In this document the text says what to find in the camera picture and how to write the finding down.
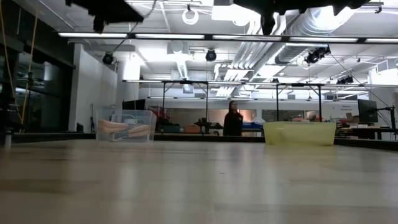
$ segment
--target table surface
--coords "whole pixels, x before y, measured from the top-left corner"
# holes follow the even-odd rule
[[[0,153],[7,224],[398,221],[398,154],[264,143],[14,144]]]

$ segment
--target yellow plastic bin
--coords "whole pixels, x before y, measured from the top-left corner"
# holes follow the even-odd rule
[[[270,122],[264,123],[266,144],[332,146],[336,123]]]

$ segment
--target ceiling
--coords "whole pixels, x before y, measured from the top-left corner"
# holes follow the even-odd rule
[[[15,0],[22,7],[34,12],[37,6],[40,10],[40,19],[62,32],[92,32],[93,17],[80,7],[67,7],[65,0]],[[186,6],[157,4],[153,13],[139,24],[135,32],[158,32],[158,33],[201,33],[201,34],[246,34],[249,25],[236,26],[231,21],[214,21],[211,19],[213,0],[202,1],[202,6],[192,6],[192,9],[201,10],[199,20],[195,25],[188,25],[182,20],[182,12]],[[142,15],[147,14],[152,7],[152,1],[147,4],[133,4],[134,8]],[[335,30],[331,35],[335,36],[381,36],[398,37],[398,1],[385,0],[383,11],[380,14],[373,13],[374,9],[360,9],[345,24]],[[286,15],[287,24],[298,18],[297,12],[290,11]],[[113,24],[105,28],[105,32],[129,32],[133,24]],[[96,50],[97,46],[119,44],[120,40],[87,40],[87,49],[92,48],[94,54],[100,58],[104,52]],[[128,40],[124,45],[133,45],[135,54],[139,54],[143,63],[141,73],[151,78],[158,78],[164,74],[170,74],[177,69],[177,64],[167,58],[167,40]],[[213,71],[217,63],[231,63],[239,52],[241,42],[206,42],[189,41],[190,53],[194,53],[191,60],[187,61],[188,70]],[[206,62],[207,49],[215,49],[217,61]],[[317,82],[327,80],[330,77],[353,69],[355,77],[361,82],[367,80],[368,69],[375,63],[385,60],[385,57],[398,56],[397,45],[341,45],[331,44],[331,52],[335,58],[327,56],[319,64],[307,69],[303,68],[303,57],[299,57],[292,64],[283,69],[281,79],[291,82],[308,81],[308,77]],[[115,56],[119,60],[128,59],[132,52],[118,52]]]

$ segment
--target person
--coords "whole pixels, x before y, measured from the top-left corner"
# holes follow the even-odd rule
[[[242,136],[243,116],[238,113],[236,101],[229,102],[228,114],[224,119],[224,136]]]

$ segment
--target dark clothing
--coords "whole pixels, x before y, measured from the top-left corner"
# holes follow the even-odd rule
[[[242,136],[243,116],[239,113],[228,113],[224,119],[224,136]]]

